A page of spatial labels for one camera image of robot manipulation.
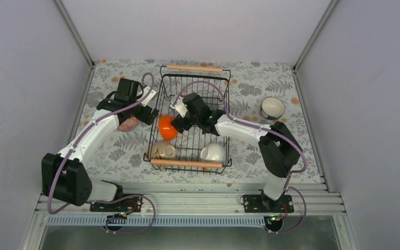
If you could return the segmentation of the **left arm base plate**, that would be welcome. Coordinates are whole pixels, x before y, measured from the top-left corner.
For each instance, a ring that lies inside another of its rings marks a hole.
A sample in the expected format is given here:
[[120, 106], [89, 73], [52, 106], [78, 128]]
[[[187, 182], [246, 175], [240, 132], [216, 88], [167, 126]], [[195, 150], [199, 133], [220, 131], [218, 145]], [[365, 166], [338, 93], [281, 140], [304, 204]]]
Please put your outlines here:
[[143, 198], [139, 196], [123, 199], [112, 204], [94, 203], [90, 205], [91, 212], [133, 213], [140, 212]]

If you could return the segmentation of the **aluminium frame post right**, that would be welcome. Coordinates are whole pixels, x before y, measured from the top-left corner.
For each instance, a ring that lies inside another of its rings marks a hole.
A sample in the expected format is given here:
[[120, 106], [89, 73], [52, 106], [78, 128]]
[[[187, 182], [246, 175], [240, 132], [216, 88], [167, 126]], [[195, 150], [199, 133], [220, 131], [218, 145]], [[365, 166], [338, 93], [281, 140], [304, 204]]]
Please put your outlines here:
[[321, 16], [317, 26], [315, 27], [314, 31], [312, 32], [309, 40], [307, 41], [304, 49], [300, 53], [294, 67], [294, 73], [297, 74], [299, 68], [302, 66], [303, 62], [306, 59], [306, 56], [312, 49], [314, 43], [316, 42], [319, 34], [321, 33], [322, 29], [325, 27], [326, 23], [329, 21], [330, 17], [332, 16], [332, 13], [336, 9], [337, 5], [339, 4], [340, 0], [331, 0], [329, 4], [327, 5], [323, 15]]

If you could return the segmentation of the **black wire dish rack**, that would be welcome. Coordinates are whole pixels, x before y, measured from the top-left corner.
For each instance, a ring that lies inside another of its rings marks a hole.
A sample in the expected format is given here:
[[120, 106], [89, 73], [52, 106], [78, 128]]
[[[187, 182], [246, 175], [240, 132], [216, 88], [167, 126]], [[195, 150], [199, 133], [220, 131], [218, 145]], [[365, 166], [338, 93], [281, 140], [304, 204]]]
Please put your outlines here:
[[[171, 66], [161, 66], [156, 109], [160, 116], [176, 117], [178, 112], [170, 108], [176, 96], [185, 97], [188, 94], [198, 94], [211, 110], [229, 108], [229, 83], [231, 71], [223, 69], [221, 72], [180, 70]], [[171, 172], [202, 172], [221, 174], [232, 166], [230, 156], [230, 139], [226, 136], [217, 136], [203, 133], [198, 126], [192, 126], [188, 131], [178, 134], [170, 144], [175, 147], [178, 161], [200, 161], [201, 150], [210, 143], [221, 144], [225, 148], [225, 160], [221, 168], [201, 168], [191, 166], [162, 166], [152, 165], [155, 170]]]

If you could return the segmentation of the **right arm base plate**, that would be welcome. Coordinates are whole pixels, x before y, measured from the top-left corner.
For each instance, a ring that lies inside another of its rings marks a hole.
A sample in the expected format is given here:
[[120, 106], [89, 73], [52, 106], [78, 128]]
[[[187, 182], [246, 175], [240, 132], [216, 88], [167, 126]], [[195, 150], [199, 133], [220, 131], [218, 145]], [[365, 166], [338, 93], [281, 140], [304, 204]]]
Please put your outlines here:
[[277, 200], [273, 200], [261, 194], [245, 194], [239, 198], [245, 213], [293, 213], [292, 197], [282, 194]]

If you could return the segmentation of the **beige bowl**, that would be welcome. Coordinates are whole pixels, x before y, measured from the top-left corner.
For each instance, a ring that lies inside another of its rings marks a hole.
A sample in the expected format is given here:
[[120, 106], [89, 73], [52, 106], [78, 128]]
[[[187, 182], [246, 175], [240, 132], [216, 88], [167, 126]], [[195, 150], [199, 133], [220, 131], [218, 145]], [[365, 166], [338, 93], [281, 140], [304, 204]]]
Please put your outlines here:
[[168, 141], [158, 141], [151, 147], [151, 159], [175, 159], [176, 149]]

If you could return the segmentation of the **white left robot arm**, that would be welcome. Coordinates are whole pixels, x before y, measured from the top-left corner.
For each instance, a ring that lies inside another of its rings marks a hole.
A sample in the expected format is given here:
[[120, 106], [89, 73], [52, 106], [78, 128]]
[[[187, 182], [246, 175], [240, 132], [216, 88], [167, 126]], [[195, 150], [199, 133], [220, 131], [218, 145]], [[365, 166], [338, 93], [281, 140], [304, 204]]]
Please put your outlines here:
[[115, 91], [110, 92], [96, 106], [88, 124], [58, 153], [47, 153], [42, 161], [42, 192], [48, 205], [54, 199], [81, 206], [102, 201], [108, 209], [119, 210], [124, 204], [120, 186], [104, 180], [92, 180], [85, 169], [94, 153], [107, 137], [130, 118], [151, 125], [158, 110], [149, 102], [157, 94], [156, 84], [122, 78]]

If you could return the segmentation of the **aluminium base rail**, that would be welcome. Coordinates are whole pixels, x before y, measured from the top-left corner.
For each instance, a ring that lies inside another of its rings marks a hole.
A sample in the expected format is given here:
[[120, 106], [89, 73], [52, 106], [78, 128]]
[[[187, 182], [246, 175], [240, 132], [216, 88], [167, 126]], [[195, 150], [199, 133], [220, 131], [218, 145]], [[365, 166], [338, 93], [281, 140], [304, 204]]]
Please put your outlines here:
[[107, 212], [89, 205], [70, 206], [57, 215], [46, 211], [40, 197], [23, 249], [357, 249], [344, 202], [323, 184], [298, 184], [291, 191], [295, 210], [282, 232], [268, 233], [267, 214], [248, 214], [245, 194], [259, 184], [128, 183], [125, 191], [147, 197], [141, 211], [128, 217], [124, 230], [103, 231]]

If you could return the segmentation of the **aluminium frame post left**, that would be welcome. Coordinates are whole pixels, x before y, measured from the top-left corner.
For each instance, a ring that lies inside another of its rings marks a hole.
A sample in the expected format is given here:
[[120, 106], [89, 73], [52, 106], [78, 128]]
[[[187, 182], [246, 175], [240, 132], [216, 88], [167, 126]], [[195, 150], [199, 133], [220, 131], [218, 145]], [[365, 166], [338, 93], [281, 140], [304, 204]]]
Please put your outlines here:
[[72, 21], [71, 15], [67, 11], [67, 8], [65, 7], [63, 1], [53, 0], [53, 2], [56, 5], [56, 7], [61, 15], [61, 18], [65, 22], [67, 29], [69, 30], [71, 37], [75, 41], [85, 62], [91, 69], [94, 68], [94, 60], [91, 58], [91, 55], [90, 55], [87, 47], [85, 46], [84, 41], [77, 30], [77, 27], [75, 26], [74, 22]]

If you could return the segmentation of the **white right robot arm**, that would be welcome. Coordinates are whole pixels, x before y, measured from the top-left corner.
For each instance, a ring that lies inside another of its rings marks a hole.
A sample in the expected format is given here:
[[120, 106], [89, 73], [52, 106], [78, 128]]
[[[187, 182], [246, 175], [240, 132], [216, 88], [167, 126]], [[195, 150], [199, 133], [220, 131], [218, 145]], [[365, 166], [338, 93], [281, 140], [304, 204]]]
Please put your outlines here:
[[203, 134], [227, 136], [257, 146], [268, 171], [260, 195], [261, 205], [268, 212], [281, 206], [292, 168], [302, 155], [301, 147], [285, 124], [258, 124], [233, 117], [226, 109], [211, 110], [196, 93], [174, 98], [170, 108], [178, 112], [171, 124], [179, 133], [197, 126]]

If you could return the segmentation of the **aluminium frame post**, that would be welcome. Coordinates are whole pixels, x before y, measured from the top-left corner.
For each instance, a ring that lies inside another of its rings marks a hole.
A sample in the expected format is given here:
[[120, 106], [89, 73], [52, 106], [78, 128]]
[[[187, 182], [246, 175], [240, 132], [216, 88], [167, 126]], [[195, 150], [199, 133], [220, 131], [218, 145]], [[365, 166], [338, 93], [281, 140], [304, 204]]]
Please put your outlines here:
[[323, 15], [321, 16], [317, 26], [315, 27], [314, 31], [312, 32], [309, 40], [307, 41], [304, 49], [300, 53], [294, 67], [294, 73], [297, 74], [299, 68], [302, 66], [303, 62], [306, 59], [306, 56], [312, 49], [314, 43], [316, 42], [319, 34], [321, 33], [322, 29], [325, 27], [326, 23], [329, 21], [330, 17], [332, 16], [332, 13], [336, 9], [337, 5], [339, 4], [340, 0], [331, 0], [329, 4], [327, 5]]
[[71, 37], [75, 41], [85, 62], [91, 69], [94, 68], [94, 60], [91, 58], [91, 55], [90, 55], [87, 47], [85, 46], [84, 41], [77, 30], [77, 27], [75, 26], [74, 22], [72, 21], [71, 15], [67, 11], [67, 8], [65, 7], [63, 1], [53, 0], [53, 2], [56, 5], [56, 7], [61, 15], [61, 18], [65, 22], [67, 29], [69, 30]]

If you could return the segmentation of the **orange bowl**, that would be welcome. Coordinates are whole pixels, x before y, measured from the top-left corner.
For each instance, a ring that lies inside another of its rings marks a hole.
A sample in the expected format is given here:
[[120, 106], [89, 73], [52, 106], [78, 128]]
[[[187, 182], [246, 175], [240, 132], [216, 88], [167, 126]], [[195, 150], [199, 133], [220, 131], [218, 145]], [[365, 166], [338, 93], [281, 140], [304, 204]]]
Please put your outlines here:
[[158, 121], [158, 131], [165, 141], [171, 141], [179, 135], [179, 131], [171, 124], [175, 117], [162, 115]]

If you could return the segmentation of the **teal and white bowl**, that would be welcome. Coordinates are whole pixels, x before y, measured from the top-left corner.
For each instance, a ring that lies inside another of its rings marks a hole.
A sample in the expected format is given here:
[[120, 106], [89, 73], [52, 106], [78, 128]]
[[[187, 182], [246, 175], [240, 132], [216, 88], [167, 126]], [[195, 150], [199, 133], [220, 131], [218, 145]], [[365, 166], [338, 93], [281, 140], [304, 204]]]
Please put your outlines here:
[[267, 97], [260, 105], [260, 114], [267, 120], [278, 120], [285, 113], [285, 105], [277, 98]]

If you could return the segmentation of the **floral patterned table mat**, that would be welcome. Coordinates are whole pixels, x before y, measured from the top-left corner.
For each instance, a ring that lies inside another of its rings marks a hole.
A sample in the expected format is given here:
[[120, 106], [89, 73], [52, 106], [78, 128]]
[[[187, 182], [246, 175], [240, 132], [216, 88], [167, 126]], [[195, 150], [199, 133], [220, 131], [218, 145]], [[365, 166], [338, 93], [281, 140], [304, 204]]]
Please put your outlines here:
[[[96, 105], [115, 90], [121, 78], [149, 81], [150, 72], [160, 81], [160, 68], [167, 60], [103, 59], [95, 65], [92, 83], [79, 122], [82, 130], [92, 118]], [[292, 66], [275, 62], [199, 62], [187, 61], [188, 66], [206, 66], [229, 69], [231, 80], [230, 112], [233, 116], [260, 124], [271, 124], [260, 114], [261, 101], [275, 97], [285, 105], [280, 118], [291, 131], [306, 158], [307, 168], [299, 160], [294, 166], [290, 184], [320, 183], [321, 177], [311, 145], [303, 111], [293, 79]], [[268, 171], [259, 149], [246, 142], [232, 138], [230, 156], [232, 166], [221, 174], [202, 172], [171, 172], [155, 170], [143, 158], [147, 152], [151, 127], [140, 122], [129, 132], [115, 130], [100, 145], [91, 160], [85, 164], [89, 176], [113, 181], [153, 183], [264, 183]]]

